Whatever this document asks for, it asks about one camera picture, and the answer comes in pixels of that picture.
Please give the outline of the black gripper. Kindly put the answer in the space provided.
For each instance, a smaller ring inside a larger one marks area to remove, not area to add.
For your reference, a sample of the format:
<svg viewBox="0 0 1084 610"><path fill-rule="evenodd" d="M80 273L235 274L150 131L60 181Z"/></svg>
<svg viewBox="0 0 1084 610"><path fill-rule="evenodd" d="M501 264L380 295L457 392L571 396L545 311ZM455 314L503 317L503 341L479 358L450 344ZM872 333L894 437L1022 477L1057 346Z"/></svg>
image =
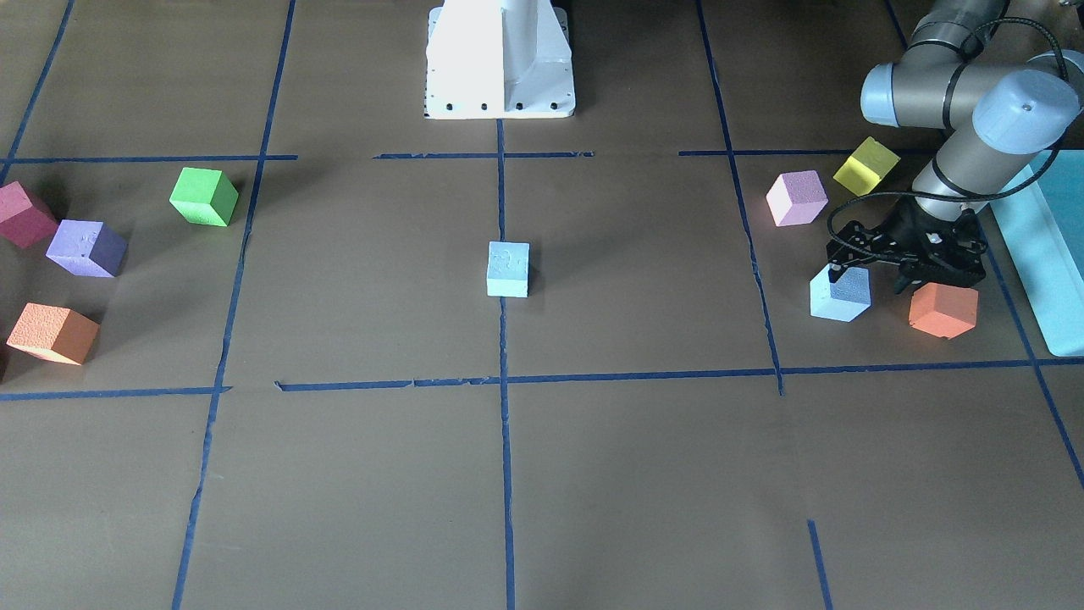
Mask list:
<svg viewBox="0 0 1084 610"><path fill-rule="evenodd" d="M892 286L895 295L925 283L972 288L988 277L982 263L988 241L970 208L946 221L927 213L914 198L902 198L889 215L889 236L905 258Z"/></svg>

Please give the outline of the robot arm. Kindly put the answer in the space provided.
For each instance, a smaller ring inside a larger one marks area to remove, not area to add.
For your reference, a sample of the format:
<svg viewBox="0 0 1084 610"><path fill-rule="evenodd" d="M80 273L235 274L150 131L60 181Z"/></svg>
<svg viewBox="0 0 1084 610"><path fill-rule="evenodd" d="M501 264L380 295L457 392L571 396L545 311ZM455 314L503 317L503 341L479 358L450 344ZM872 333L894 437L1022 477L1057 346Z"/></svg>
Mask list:
<svg viewBox="0 0 1084 610"><path fill-rule="evenodd" d="M902 57L875 66L862 86L867 121L951 131L883 222L857 231L870 251L855 262L898 267L895 293L986 278L976 216L1081 114L1079 50L1049 38L1048 52L1022 64L978 61L1011 22L1007 10L1006 1L937 1Z"/></svg>

